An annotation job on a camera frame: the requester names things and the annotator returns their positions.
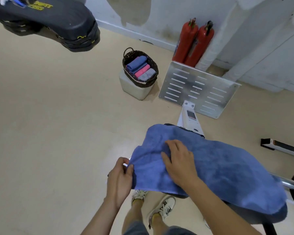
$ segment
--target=floor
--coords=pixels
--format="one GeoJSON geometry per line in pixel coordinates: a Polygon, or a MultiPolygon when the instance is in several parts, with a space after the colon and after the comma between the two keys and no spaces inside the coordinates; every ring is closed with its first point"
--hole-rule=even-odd
{"type": "MultiPolygon", "coordinates": [[[[171,58],[168,50],[105,29],[93,50],[71,53],[0,24],[0,235],[82,231],[102,203],[116,159],[130,157],[149,126],[176,124],[181,107],[157,97],[171,58]],[[127,47],[146,52],[159,68],[144,101],[120,87],[127,47]]],[[[259,146],[269,137],[294,145],[294,93],[244,84],[219,119],[197,116],[208,139],[246,149],[273,173],[294,174],[294,156],[259,146]]],[[[160,198],[150,193],[143,214],[160,198]]],[[[120,234],[129,207],[127,198],[111,234],[120,234]]],[[[167,223],[210,234],[190,199],[177,201],[167,223]]],[[[276,228],[294,234],[294,205],[276,228]]]]}

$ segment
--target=blue folded towel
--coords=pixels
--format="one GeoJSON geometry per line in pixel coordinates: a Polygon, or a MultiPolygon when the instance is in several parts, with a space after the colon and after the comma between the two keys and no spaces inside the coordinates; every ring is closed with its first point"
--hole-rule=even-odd
{"type": "Polygon", "coordinates": [[[147,81],[156,73],[155,70],[149,68],[145,73],[143,73],[138,79],[142,81],[147,81]]]}
{"type": "Polygon", "coordinates": [[[199,178],[220,199],[265,214],[274,214],[285,204],[281,182],[244,149],[161,124],[148,129],[143,144],[132,154],[133,189],[187,195],[172,181],[161,158],[162,151],[171,157],[165,141],[173,139],[193,152],[199,178]]]}
{"type": "Polygon", "coordinates": [[[130,62],[128,65],[126,65],[126,67],[132,74],[134,74],[138,70],[140,70],[142,67],[145,67],[147,65],[146,61],[147,61],[146,56],[139,56],[138,58],[130,62]]]}

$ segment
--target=hand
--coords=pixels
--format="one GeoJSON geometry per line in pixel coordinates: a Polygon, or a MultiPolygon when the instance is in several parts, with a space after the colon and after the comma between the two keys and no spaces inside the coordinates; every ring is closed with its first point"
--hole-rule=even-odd
{"type": "Polygon", "coordinates": [[[129,164],[128,158],[119,158],[114,168],[109,172],[107,183],[107,195],[105,200],[112,202],[116,209],[120,209],[132,188],[132,175],[134,165],[127,168],[123,163],[129,164]]]}
{"type": "Polygon", "coordinates": [[[163,162],[174,183],[183,189],[186,183],[198,179],[194,154],[179,140],[167,140],[165,143],[170,148],[171,160],[162,152],[163,162]]]}

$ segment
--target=slotted metal plate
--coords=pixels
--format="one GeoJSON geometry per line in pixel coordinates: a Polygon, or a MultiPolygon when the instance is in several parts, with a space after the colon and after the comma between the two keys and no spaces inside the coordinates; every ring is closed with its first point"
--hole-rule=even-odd
{"type": "Polygon", "coordinates": [[[195,103],[195,111],[214,119],[220,114],[240,84],[171,62],[159,98],[182,106],[184,100],[195,103]]]}

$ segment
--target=fire extinguisher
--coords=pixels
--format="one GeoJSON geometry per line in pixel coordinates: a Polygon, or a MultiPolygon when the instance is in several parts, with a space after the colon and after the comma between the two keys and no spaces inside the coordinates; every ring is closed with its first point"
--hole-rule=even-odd
{"type": "Polygon", "coordinates": [[[208,21],[206,25],[199,28],[193,45],[184,61],[185,65],[195,67],[195,65],[198,63],[214,35],[212,26],[212,21],[208,21]]]}
{"type": "Polygon", "coordinates": [[[183,25],[172,61],[177,61],[180,63],[184,62],[198,31],[198,25],[195,23],[195,21],[196,18],[189,20],[189,22],[186,22],[183,25]]]}

